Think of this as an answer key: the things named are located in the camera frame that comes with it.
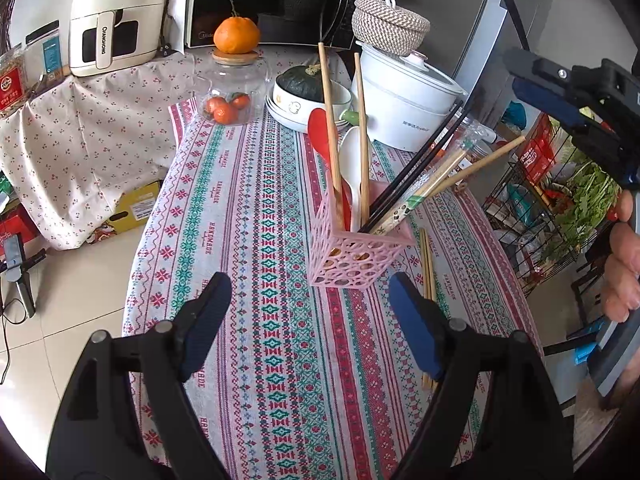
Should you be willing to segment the person's right hand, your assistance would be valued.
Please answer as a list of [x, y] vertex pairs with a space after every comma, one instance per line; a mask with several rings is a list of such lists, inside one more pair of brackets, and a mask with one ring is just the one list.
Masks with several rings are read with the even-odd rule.
[[616, 211], [618, 222], [610, 235], [612, 254], [604, 266], [602, 309], [611, 321], [623, 323], [640, 302], [639, 235], [628, 224], [634, 212], [631, 192], [620, 193]]

